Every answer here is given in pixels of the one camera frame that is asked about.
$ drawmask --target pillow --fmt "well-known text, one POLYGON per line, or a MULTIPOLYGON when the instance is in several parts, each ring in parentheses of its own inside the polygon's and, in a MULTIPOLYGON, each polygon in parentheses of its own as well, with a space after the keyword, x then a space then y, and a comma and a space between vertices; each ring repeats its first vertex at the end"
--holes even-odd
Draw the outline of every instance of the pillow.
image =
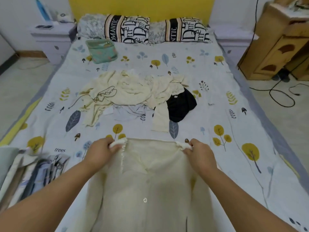
POLYGON ((105 21, 105 36, 115 42, 148 43, 150 18, 109 15, 105 21))
POLYGON ((158 44, 165 42, 166 33, 166 23, 161 22, 151 22, 149 26, 149 44, 158 44))
POLYGON ((165 41, 200 41, 209 43, 210 29, 196 18, 167 19, 150 23, 149 43, 165 41))
POLYGON ((86 38, 105 38, 104 24, 106 15, 86 14, 80 18, 77 25, 79 36, 86 38))

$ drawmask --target bed sheet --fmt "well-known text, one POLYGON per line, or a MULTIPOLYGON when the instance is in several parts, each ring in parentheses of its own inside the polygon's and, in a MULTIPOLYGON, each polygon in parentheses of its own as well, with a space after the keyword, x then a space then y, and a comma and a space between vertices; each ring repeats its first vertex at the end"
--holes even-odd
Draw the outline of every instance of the bed sheet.
MULTIPOLYGON (((221 169, 258 202, 295 228, 299 225, 292 221, 306 227, 308 195, 252 112, 214 36, 210 44, 115 43, 118 59, 103 64, 90 60, 86 40, 81 38, 72 44, 66 60, 28 118, 28 127, 18 132, 11 145, 32 146, 42 154, 64 152, 71 156, 69 168, 82 160, 91 142, 107 135, 115 139, 125 135, 179 142, 196 138, 211 146, 221 169), (140 77, 183 74, 197 106, 183 121, 170 123, 177 132, 151 131, 152 110, 133 121, 115 121, 112 114, 101 115, 94 127, 84 127, 85 114, 78 111, 82 101, 73 105, 78 92, 91 78, 111 70, 133 70, 140 77)), ((74 221, 75 211, 85 206, 86 192, 87 184, 56 231, 65 231, 74 221)), ((211 196, 218 230, 234 231, 218 200, 214 194, 211 196)))

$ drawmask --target black garment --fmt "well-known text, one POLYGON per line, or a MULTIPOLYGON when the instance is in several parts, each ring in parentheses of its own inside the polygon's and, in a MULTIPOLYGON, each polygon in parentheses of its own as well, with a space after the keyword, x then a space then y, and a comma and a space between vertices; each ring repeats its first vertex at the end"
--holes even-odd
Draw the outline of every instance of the black garment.
POLYGON ((174 122, 182 121, 188 112, 197 105, 194 96, 186 88, 184 88, 184 92, 172 95, 166 103, 170 120, 174 122))

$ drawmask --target white door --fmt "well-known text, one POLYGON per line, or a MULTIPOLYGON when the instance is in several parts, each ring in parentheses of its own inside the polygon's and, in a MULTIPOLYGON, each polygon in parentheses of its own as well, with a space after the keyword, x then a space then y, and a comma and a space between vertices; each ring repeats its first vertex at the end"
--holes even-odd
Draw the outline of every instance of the white door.
POLYGON ((6 42, 6 40, 0 35, 0 65, 8 60, 15 51, 13 48, 6 42))

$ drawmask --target green storage basket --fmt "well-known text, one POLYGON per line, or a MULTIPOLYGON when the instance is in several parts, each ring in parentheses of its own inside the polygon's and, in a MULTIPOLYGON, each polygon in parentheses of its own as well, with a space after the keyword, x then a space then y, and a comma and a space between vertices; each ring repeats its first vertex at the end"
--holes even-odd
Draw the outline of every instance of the green storage basket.
POLYGON ((115 45, 110 39, 87 40, 86 45, 96 64, 111 62, 118 58, 115 45))

